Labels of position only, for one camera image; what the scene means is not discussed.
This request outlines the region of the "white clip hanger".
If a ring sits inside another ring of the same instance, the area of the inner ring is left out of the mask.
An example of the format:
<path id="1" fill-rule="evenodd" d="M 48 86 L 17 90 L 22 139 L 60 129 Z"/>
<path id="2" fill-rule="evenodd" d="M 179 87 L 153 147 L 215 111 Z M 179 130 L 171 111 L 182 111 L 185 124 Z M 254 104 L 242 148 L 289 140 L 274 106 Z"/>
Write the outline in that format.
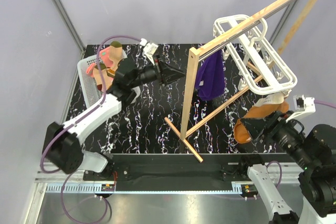
<path id="1" fill-rule="evenodd" d="M 230 42 L 222 52 L 225 58 L 231 56 L 239 70 L 241 80 L 239 89 L 245 87 L 258 95 L 269 95 L 282 92 L 289 93 L 298 83 L 296 75 L 283 61 L 280 55 L 265 38 L 268 24 L 265 19 L 261 19 L 262 30 L 257 26 L 238 36 L 238 41 L 242 46 L 245 56 L 241 58 L 237 50 Z M 251 63 L 256 68 L 258 75 L 266 82 L 265 87 L 260 87 L 254 77 L 248 71 L 248 64 Z"/>

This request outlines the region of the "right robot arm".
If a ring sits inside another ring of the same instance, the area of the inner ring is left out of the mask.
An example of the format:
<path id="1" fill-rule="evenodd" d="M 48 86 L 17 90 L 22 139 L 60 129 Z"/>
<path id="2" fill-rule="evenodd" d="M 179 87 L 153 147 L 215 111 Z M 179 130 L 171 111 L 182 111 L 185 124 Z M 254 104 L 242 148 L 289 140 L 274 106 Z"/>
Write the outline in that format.
<path id="1" fill-rule="evenodd" d="M 253 140 L 272 140 L 302 168 L 298 176 L 303 208 L 297 215 L 283 200 L 258 154 L 243 157 L 239 176 L 251 180 L 268 212 L 269 223 L 335 223 L 335 158 L 325 143 L 335 136 L 335 128 L 318 124 L 308 134 L 302 123 L 289 113 L 276 111 L 263 119 L 241 120 Z"/>

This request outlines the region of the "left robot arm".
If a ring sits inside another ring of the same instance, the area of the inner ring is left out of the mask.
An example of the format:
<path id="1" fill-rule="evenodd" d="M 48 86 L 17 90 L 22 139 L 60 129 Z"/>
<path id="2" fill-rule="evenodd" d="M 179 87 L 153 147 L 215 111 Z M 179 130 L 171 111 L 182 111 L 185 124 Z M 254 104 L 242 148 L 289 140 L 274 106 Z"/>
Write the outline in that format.
<path id="1" fill-rule="evenodd" d="M 48 159 L 65 174 L 84 169 L 95 172 L 103 180 L 113 175 L 111 158 L 102 153 L 84 151 L 81 146 L 97 127 L 136 99 L 136 88 L 154 81 L 166 86 L 185 77 L 182 70 L 165 63 L 159 55 L 153 58 L 153 63 L 141 68 L 137 68 L 132 59 L 122 59 L 112 85 L 100 100 L 69 121 L 48 125 L 40 160 L 40 169 L 44 173 L 47 172 L 44 160 Z"/>

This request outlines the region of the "striped beige sock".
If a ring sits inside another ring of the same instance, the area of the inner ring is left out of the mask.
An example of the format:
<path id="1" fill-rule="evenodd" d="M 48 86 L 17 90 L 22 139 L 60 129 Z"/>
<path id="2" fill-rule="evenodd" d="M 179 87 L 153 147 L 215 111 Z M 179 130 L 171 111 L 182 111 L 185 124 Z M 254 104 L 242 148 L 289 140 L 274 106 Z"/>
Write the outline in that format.
<path id="1" fill-rule="evenodd" d="M 107 67 L 112 71 L 116 71 L 119 62 L 123 59 L 122 44 L 118 41 L 113 41 L 109 46 L 109 52 L 107 57 Z"/>
<path id="2" fill-rule="evenodd" d="M 103 91 L 103 82 L 106 85 L 106 89 L 109 89 L 110 86 L 112 85 L 112 78 L 107 75 L 108 68 L 105 66 L 105 64 L 100 63 L 100 68 L 101 68 L 102 76 L 100 75 L 98 66 L 94 67 L 92 74 L 97 84 L 98 90 Z"/>

